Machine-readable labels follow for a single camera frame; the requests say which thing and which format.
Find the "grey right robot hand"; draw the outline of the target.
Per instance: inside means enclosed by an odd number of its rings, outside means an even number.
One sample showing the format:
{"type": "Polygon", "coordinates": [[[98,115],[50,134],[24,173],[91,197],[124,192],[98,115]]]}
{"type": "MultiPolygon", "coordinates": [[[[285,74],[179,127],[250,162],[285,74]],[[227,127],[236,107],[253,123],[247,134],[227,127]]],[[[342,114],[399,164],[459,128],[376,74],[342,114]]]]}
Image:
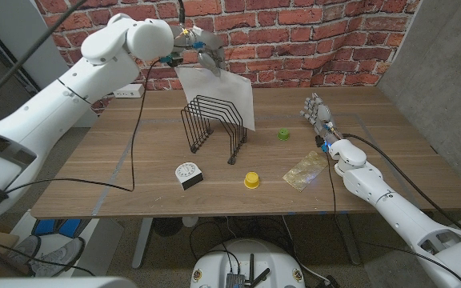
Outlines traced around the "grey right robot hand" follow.
{"type": "Polygon", "coordinates": [[[342,139],[328,106],[315,92],[305,99],[300,115],[313,126],[316,145],[323,152],[328,152],[334,142],[342,139]]]}

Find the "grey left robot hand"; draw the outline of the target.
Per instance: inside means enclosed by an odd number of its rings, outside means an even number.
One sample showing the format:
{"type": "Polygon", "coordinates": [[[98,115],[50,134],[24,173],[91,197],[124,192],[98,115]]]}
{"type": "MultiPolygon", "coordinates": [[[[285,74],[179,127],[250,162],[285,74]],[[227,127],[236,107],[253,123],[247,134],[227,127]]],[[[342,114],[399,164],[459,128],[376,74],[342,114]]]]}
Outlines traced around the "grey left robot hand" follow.
{"type": "Polygon", "coordinates": [[[211,71],[216,77],[225,67],[225,52],[222,39],[200,27],[170,26],[174,35],[174,48],[171,55],[177,64],[185,51],[195,51],[198,63],[211,71]]]}

